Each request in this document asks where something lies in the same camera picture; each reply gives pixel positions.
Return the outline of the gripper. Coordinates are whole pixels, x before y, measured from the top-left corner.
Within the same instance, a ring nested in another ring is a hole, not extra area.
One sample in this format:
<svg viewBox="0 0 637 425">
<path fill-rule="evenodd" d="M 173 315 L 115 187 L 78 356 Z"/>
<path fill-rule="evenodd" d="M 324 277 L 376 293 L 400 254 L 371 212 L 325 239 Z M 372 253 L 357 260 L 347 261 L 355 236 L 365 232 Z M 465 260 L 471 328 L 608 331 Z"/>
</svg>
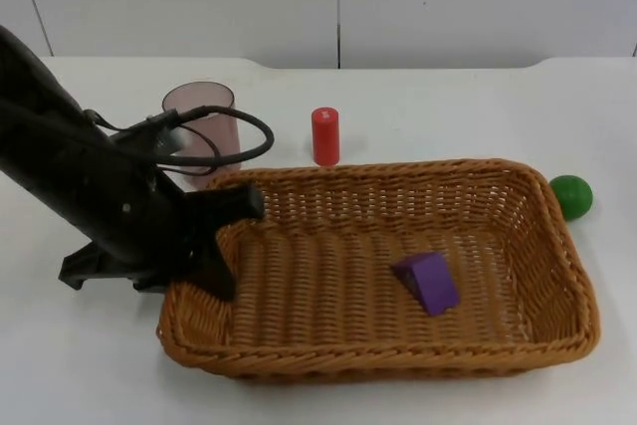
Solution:
<svg viewBox="0 0 637 425">
<path fill-rule="evenodd" d="M 185 193 L 165 176 L 114 185 L 83 176 L 59 189 L 58 213 L 90 238 L 64 259 L 59 279 L 72 289 L 92 279 L 129 279 L 139 292 L 188 282 L 230 303 L 236 281 L 214 235 L 262 220 L 265 203 L 253 184 Z"/>
</svg>

